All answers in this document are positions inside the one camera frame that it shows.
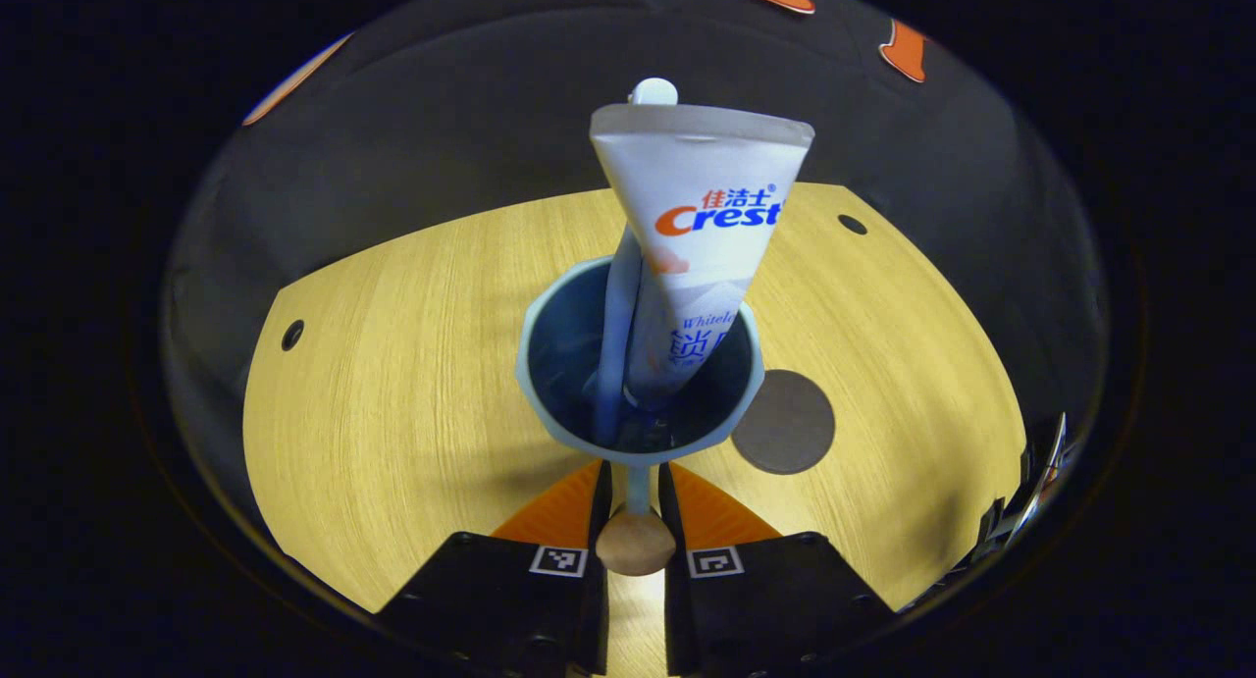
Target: cup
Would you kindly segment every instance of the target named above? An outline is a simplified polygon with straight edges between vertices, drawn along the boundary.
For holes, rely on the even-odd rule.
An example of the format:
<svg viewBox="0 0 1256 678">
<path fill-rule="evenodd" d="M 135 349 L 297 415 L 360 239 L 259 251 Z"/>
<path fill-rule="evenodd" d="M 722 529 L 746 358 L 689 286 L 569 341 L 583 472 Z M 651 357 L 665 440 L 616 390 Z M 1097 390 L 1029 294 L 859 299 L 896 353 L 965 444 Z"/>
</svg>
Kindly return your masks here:
<svg viewBox="0 0 1256 678">
<path fill-rule="evenodd" d="M 669 407 L 673 447 L 623 451 L 593 442 L 590 383 L 602 353 L 609 272 L 609 256 L 578 262 L 528 308 L 515 374 L 533 411 L 561 444 L 636 468 L 725 441 L 764 383 L 759 330 L 745 303 L 720 347 Z"/>
</svg>

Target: wooden tabletop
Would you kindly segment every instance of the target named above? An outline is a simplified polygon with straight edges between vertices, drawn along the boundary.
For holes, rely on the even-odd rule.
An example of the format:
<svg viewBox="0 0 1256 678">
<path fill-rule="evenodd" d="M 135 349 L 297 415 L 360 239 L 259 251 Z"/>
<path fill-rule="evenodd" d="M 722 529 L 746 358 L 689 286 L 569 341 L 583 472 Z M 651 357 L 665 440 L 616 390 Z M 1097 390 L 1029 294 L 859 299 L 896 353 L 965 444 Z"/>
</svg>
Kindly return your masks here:
<svg viewBox="0 0 1256 678">
<path fill-rule="evenodd" d="M 538 200 L 399 236 L 280 290 L 244 441 L 284 552 L 378 611 L 450 534 L 489 534 L 588 463 L 546 436 L 515 357 L 529 303 L 613 252 L 623 222 L 610 191 Z M 755 470 L 731 442 L 682 465 L 782 534 L 826 535 L 885 603 L 906 605 L 1019 486 L 1025 432 L 999 357 L 928 259 L 839 186 L 794 187 L 747 301 L 766 368 L 829 397 L 833 447 L 794 476 Z M 610 576 L 608 672 L 666 674 L 662 573 Z"/>
</svg>

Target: toothpaste tube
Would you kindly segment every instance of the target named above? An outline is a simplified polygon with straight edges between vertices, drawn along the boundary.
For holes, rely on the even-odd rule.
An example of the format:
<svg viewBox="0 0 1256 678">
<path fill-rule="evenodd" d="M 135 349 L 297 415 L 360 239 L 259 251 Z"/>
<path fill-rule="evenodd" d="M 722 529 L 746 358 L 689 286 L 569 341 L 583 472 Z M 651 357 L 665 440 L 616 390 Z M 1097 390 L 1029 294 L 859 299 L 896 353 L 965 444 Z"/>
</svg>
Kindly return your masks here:
<svg viewBox="0 0 1256 678">
<path fill-rule="evenodd" d="M 642 249 L 625 392 L 659 411 L 736 319 L 815 132 L 710 105 L 605 105 L 589 137 Z"/>
</svg>

